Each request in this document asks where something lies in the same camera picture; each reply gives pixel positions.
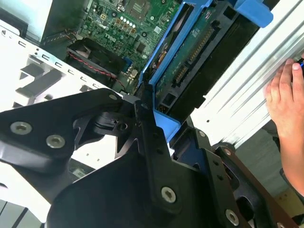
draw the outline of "white sheet metal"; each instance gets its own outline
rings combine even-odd
[[[304,48],[304,1],[281,0],[274,21],[260,29],[192,114],[211,144],[239,147],[269,120],[264,88],[277,69]]]

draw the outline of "ventilation hole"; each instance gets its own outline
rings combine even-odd
[[[239,212],[242,214],[242,216],[247,222],[249,222],[254,218],[253,207],[247,198],[245,197],[239,198],[237,200],[237,206]]]

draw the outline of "black metal bracket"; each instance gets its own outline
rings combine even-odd
[[[296,227],[237,158],[233,145],[222,142],[214,145],[210,151],[206,150],[205,148],[211,148],[207,135],[191,128],[189,120],[186,125],[177,134],[178,142],[172,143],[175,159],[198,168],[208,176],[221,224],[227,225],[225,212],[229,209],[238,217],[240,227],[250,227],[247,223],[250,220],[253,220],[255,228],[277,228],[278,224],[283,224],[285,228]]]
[[[144,86],[140,95],[145,102],[131,104],[109,89],[99,89],[1,113],[0,160],[20,167],[18,170],[31,182],[40,180],[44,173],[52,174],[48,180],[61,182],[67,176],[57,176],[65,173],[75,149],[98,141],[105,134],[114,135],[120,139],[118,156],[128,152],[134,142],[138,144],[138,153],[145,158],[148,170],[154,209],[179,213],[181,197],[168,203],[161,194],[166,186],[179,195],[179,187],[171,172],[163,131],[155,123],[152,86]],[[50,136],[54,136],[53,142],[48,141]],[[59,184],[57,189],[66,185]]]
[[[0,160],[52,203],[47,227],[249,228],[239,196],[256,207],[256,228],[295,227],[229,147],[212,148],[191,119],[171,143],[172,160],[152,93],[142,85],[128,102],[99,89],[0,113]],[[74,149],[105,134],[117,136],[118,159],[71,184]]]

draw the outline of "motherboard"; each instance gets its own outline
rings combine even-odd
[[[178,8],[175,0],[94,0],[78,34],[124,59],[122,73],[136,84]]]

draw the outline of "red and black wire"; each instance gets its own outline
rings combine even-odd
[[[119,79],[117,79],[116,77],[114,77],[113,75],[111,75],[110,73],[107,73],[107,72],[105,72],[105,71],[96,69],[95,67],[93,67],[93,66],[89,65],[88,63],[86,63],[85,61],[83,61],[83,60],[77,58],[77,57],[76,57],[75,55],[73,55],[71,52],[68,52],[68,54],[69,54],[73,59],[77,60],[77,61],[80,62],[80,63],[85,64],[86,66],[88,66],[90,69],[92,69],[92,70],[94,70],[94,71],[96,71],[96,72],[98,72],[98,73],[100,73],[100,74],[102,74],[102,75],[106,75],[106,76],[108,76],[108,77],[111,77],[111,78],[115,79],[115,80],[123,87],[124,91],[126,90],[125,87],[124,87],[124,85],[122,84],[122,82],[121,82]]]

